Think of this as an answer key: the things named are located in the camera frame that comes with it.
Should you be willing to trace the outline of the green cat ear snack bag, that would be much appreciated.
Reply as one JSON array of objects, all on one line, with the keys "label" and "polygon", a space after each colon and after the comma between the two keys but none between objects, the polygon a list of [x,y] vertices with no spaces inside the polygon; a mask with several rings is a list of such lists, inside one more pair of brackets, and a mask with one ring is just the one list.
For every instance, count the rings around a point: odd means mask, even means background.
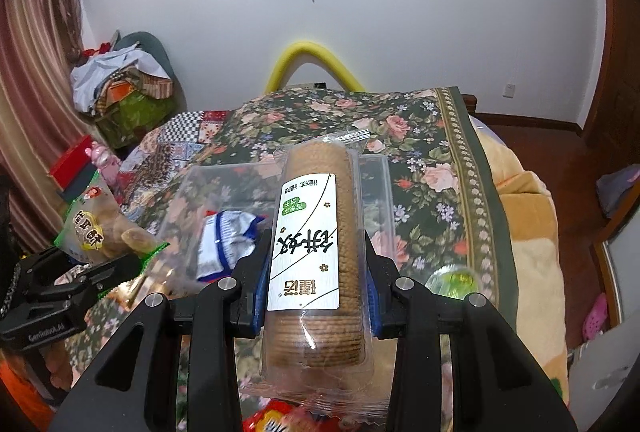
[{"label": "green cat ear snack bag", "polygon": [[101,178],[72,202],[54,245],[79,263],[91,265],[127,255],[145,263],[167,246],[120,211],[111,189]]}]

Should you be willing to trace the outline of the blue white snack bag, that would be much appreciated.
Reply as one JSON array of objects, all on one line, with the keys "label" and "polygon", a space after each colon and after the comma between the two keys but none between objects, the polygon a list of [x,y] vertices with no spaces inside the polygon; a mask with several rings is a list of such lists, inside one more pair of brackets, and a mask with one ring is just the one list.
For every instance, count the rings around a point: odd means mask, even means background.
[{"label": "blue white snack bag", "polygon": [[262,221],[260,215],[237,210],[207,212],[196,249],[196,280],[210,283],[229,276],[254,251]]}]

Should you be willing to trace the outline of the round biscuit sleeve pack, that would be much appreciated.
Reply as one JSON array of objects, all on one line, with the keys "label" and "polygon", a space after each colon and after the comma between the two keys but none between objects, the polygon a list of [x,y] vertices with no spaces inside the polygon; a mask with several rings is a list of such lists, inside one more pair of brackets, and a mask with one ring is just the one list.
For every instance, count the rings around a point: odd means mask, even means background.
[{"label": "round biscuit sleeve pack", "polygon": [[375,382],[359,158],[366,129],[285,146],[272,223],[260,373],[242,393],[375,422]]}]

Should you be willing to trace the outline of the red box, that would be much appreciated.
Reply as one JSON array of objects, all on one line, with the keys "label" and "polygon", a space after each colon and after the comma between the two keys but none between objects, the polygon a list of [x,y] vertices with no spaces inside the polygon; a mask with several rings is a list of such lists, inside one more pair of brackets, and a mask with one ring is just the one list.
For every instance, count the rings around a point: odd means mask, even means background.
[{"label": "red box", "polygon": [[67,189],[78,173],[90,163],[91,135],[84,135],[70,148],[58,157],[49,170],[49,177],[60,189]]}]

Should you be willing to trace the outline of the green jelly cup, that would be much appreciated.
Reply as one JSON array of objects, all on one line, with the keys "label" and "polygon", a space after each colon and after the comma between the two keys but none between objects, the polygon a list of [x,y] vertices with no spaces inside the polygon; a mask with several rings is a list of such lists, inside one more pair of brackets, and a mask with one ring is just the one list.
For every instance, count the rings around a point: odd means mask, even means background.
[{"label": "green jelly cup", "polygon": [[435,271],[425,286],[434,295],[463,300],[470,293],[480,293],[484,286],[482,280],[465,265],[445,265]]}]

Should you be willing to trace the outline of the pink plush toy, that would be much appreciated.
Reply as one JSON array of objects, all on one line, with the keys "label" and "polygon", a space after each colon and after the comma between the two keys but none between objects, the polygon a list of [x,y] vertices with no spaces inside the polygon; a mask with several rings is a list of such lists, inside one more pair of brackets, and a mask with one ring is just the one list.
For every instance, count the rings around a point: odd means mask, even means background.
[{"label": "pink plush toy", "polygon": [[104,181],[115,186],[122,161],[106,145],[96,141],[91,142],[85,153]]}]

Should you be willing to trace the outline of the pink slipper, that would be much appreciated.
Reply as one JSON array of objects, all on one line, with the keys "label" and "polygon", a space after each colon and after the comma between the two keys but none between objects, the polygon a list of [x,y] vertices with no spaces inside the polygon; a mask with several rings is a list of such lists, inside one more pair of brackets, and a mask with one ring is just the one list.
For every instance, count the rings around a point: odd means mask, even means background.
[{"label": "pink slipper", "polygon": [[600,293],[593,302],[591,310],[582,323],[582,337],[585,341],[593,340],[603,330],[608,320],[608,298]]}]

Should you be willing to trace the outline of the patchwork checkered quilt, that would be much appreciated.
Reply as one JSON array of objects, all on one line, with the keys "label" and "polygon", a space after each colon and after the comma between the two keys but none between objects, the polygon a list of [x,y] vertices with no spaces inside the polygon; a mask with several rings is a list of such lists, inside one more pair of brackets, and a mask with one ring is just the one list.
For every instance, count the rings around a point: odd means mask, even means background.
[{"label": "patchwork checkered quilt", "polygon": [[231,111],[185,111],[146,133],[120,165],[112,191],[127,214],[139,211],[213,142]]}]

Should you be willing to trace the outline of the red snack bag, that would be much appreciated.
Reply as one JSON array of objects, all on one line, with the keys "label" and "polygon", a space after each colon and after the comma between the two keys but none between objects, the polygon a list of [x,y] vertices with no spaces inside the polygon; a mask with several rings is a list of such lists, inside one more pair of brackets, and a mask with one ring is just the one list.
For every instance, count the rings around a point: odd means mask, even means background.
[{"label": "red snack bag", "polygon": [[244,432],[336,432],[341,431],[340,420],[314,416],[300,406],[270,400],[254,415],[243,421]]}]

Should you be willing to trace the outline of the clear plastic storage bin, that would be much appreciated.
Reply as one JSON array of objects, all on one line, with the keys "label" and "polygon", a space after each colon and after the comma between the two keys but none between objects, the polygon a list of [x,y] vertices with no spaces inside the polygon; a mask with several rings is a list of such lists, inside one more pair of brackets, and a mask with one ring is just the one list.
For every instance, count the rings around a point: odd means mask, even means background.
[{"label": "clear plastic storage bin", "polygon": [[[387,158],[359,157],[363,227],[380,255],[396,258],[396,235],[390,169]],[[220,211],[239,211],[271,225],[280,193],[280,172],[274,163],[238,163],[191,168],[171,192],[163,216],[151,226],[167,247],[146,270],[143,291],[169,298],[198,293],[198,249],[205,219]]]}]

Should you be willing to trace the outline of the striped brown curtain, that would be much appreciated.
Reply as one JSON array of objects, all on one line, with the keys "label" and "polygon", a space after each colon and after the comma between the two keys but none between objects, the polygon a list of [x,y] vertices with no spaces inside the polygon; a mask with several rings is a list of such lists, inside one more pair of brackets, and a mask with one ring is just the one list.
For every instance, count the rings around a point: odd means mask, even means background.
[{"label": "striped brown curtain", "polygon": [[50,168],[91,131],[70,86],[82,50],[80,0],[1,0],[1,175],[29,250],[48,247],[62,227]]}]

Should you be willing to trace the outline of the beige yellow blanket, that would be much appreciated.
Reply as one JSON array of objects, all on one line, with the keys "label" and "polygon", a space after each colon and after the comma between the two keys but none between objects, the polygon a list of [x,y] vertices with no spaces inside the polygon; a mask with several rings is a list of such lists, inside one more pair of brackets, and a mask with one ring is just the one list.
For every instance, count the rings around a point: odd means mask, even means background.
[{"label": "beige yellow blanket", "polygon": [[472,124],[509,224],[518,280],[516,333],[567,403],[565,291],[551,193],[494,133],[476,119]]}]

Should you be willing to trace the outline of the floral green bedspread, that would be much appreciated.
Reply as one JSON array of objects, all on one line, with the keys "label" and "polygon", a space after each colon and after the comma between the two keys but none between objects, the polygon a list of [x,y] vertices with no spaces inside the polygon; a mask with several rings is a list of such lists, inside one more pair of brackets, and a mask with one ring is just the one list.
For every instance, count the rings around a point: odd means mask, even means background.
[{"label": "floral green bedspread", "polygon": [[171,179],[154,178],[151,197],[137,180],[125,200],[128,215],[165,236],[168,257],[186,264],[206,201],[271,215],[288,148],[342,131],[369,133],[359,144],[361,194],[378,252],[420,285],[443,267],[472,270],[478,289],[513,326],[518,281],[506,213],[455,88],[288,90],[248,102]]}]

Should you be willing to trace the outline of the pile of clothes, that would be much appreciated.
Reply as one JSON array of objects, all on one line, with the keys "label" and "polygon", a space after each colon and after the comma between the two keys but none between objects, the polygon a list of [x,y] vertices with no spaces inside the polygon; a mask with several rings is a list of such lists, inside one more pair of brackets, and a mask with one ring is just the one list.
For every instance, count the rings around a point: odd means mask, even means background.
[{"label": "pile of clothes", "polygon": [[70,72],[73,104],[113,149],[139,143],[178,111],[179,81],[154,35],[134,32]]}]

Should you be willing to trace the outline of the wall power socket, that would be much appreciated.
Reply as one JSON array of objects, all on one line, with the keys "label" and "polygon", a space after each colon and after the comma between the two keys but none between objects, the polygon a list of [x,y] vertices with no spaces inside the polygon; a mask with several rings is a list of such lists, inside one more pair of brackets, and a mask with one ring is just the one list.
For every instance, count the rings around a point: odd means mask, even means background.
[{"label": "wall power socket", "polygon": [[508,99],[513,99],[515,94],[515,86],[511,84],[507,84],[506,88],[504,88],[503,96]]}]

